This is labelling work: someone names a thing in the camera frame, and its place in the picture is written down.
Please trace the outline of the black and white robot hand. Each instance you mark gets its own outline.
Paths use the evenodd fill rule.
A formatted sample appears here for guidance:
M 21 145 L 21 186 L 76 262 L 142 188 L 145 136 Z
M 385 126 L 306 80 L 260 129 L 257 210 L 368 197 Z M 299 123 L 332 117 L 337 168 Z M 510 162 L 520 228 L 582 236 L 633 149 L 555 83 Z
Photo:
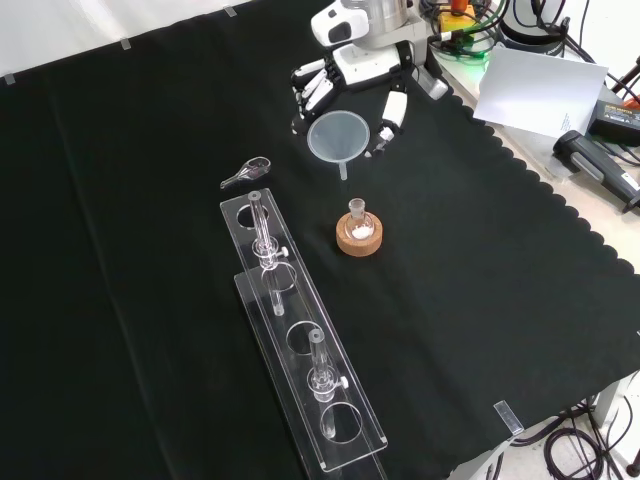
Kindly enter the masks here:
M 426 53 L 426 38 L 410 37 L 406 30 L 410 6 L 409 1 L 333 1 L 311 18 L 312 33 L 327 53 L 292 72 L 297 104 L 293 134 L 305 135 L 342 92 L 388 80 L 380 125 L 364 155 L 385 150 L 400 133 L 406 114 L 403 75 Z

